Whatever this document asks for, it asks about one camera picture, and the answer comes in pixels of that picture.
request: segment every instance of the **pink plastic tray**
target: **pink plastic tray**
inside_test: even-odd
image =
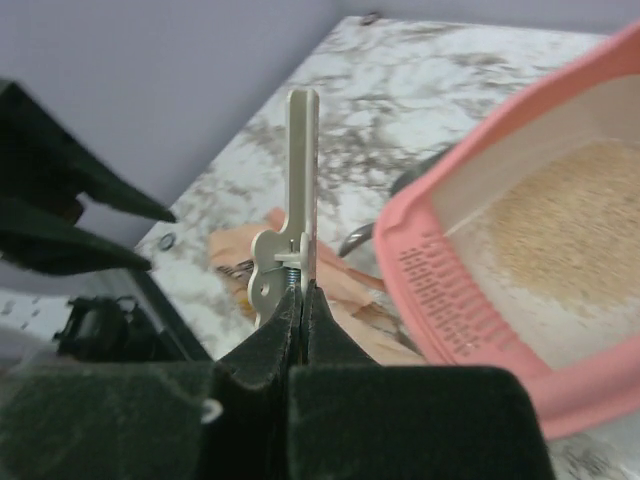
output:
[[[374,230],[387,290],[427,360],[510,370],[550,439],[640,408],[640,335],[552,369],[512,328],[529,310],[479,280],[468,240],[455,232],[540,158],[614,138],[640,140],[640,24],[498,108],[396,195]]]

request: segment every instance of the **metal grommet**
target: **metal grommet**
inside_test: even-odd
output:
[[[162,238],[158,242],[158,248],[161,251],[166,252],[171,247],[173,247],[175,243],[176,243],[176,234],[173,232],[170,232],[162,236]]]
[[[371,12],[370,14],[365,15],[360,19],[360,25],[362,25],[363,27],[368,27],[369,25],[373,25],[374,23],[376,23],[381,18],[382,15],[380,14],[380,12]]]
[[[203,425],[208,425],[217,419],[224,409],[222,408],[222,404],[214,400],[213,398],[206,398],[202,402],[202,416],[200,417],[200,423]]]

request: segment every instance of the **pink container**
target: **pink container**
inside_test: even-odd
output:
[[[610,139],[640,141],[640,24],[512,97],[376,221],[387,290],[427,360],[510,370],[549,439],[640,408],[640,335],[611,318],[580,337],[575,315],[508,295],[478,265],[467,229],[525,176]],[[560,318],[559,333],[542,317]]]

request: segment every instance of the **white plastic clip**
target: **white plastic clip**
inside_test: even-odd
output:
[[[287,98],[287,217],[282,230],[261,232],[251,245],[247,291],[256,326],[271,318],[289,285],[300,282],[305,294],[316,278],[318,104],[314,90],[293,90]]]

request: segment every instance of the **metal spring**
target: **metal spring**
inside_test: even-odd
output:
[[[300,283],[300,270],[287,267],[287,285],[292,286],[296,283]]]

